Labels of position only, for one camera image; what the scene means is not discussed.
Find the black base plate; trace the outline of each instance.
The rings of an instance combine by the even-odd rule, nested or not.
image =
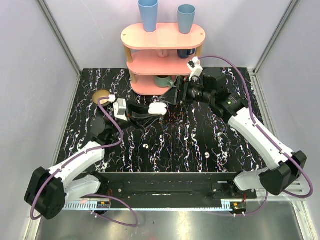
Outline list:
[[[109,179],[113,196],[122,198],[132,208],[221,208],[221,199],[239,199],[222,189],[221,181],[232,182],[237,173],[101,173]],[[246,191],[247,199],[256,199],[256,192]],[[111,208],[125,208],[112,201]]]

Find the mug handle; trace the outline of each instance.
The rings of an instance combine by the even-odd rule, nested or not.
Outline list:
[[[192,54],[194,54],[196,52],[196,49],[194,48],[194,49],[191,49],[191,51],[190,51],[190,53],[188,54],[188,55],[192,55]]]
[[[175,85],[175,82],[171,79],[168,80],[168,87],[173,87]]]

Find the gray wall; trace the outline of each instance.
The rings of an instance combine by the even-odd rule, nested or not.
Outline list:
[[[77,76],[35,0],[0,6],[0,238],[17,240],[30,177],[53,160]]]
[[[45,0],[81,68],[127,67],[121,32],[141,23],[138,0]],[[158,0],[158,22],[177,22],[178,6],[196,8],[206,32],[203,54],[253,68],[290,0]],[[226,66],[210,60],[203,65]]]
[[[307,200],[320,231],[320,1],[302,0],[258,76],[283,143],[302,150],[314,184]]]

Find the navy mug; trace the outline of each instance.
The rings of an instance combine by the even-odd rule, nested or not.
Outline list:
[[[187,59],[190,55],[194,54],[195,52],[195,48],[190,50],[178,50],[178,56],[181,59]]]

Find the pink shelf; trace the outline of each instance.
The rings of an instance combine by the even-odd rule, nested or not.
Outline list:
[[[132,90],[144,96],[161,96],[165,94],[170,87],[158,87],[154,82],[154,76],[136,76],[137,83],[131,82]]]
[[[195,49],[204,43],[205,38],[205,31],[196,24],[188,34],[180,33],[177,23],[157,23],[154,32],[144,31],[142,23],[138,23],[121,33],[123,44],[134,50]]]
[[[143,50],[132,54],[129,70],[136,75],[187,76],[191,71],[187,63],[195,56],[186,59],[178,57],[177,50],[169,50],[167,57],[159,57],[156,50]]]

